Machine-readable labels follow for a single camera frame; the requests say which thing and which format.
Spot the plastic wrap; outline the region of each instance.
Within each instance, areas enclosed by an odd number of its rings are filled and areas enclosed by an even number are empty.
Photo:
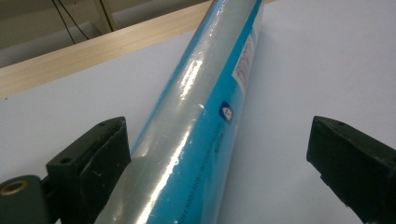
[[[215,223],[262,0],[215,1],[96,223]]]

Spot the cylindrical roll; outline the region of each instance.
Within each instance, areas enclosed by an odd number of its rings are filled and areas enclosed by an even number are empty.
[[[96,223],[216,222],[261,8],[212,4]]]

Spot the white surface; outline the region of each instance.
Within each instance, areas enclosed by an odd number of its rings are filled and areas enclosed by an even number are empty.
[[[361,223],[305,154],[314,115],[396,148],[396,2],[277,0],[261,39],[219,223]],[[0,101],[0,182],[44,164],[94,124],[130,142],[191,33]]]

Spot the wooden strip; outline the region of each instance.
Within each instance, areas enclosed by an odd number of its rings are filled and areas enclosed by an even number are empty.
[[[44,85],[99,63],[196,29],[212,1],[144,21],[0,69],[0,98]]]

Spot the black cable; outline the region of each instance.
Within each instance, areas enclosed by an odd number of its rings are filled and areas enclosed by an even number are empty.
[[[69,33],[70,38],[72,39],[73,43],[76,44],[76,41],[73,39],[72,34],[70,34],[69,28],[66,25],[66,22],[64,21],[64,17],[62,16],[61,11],[59,10],[58,6],[56,6],[55,0],[52,0],[53,5],[55,5],[56,10],[58,11],[59,15],[61,16],[62,22],[64,23],[64,27],[66,27],[67,33]]]
[[[67,15],[69,15],[70,19],[72,20],[72,22],[77,26],[77,28],[79,29],[79,31],[85,36],[85,38],[87,38],[87,40],[89,40],[89,38],[84,34],[84,32],[82,32],[82,30],[79,28],[79,26],[77,25],[77,23],[75,22],[75,20],[73,19],[72,15],[70,15],[69,11],[66,9],[66,7],[64,6],[64,4],[61,2],[61,0],[58,0],[58,2],[61,4],[62,8],[64,9],[64,11],[66,11]]]

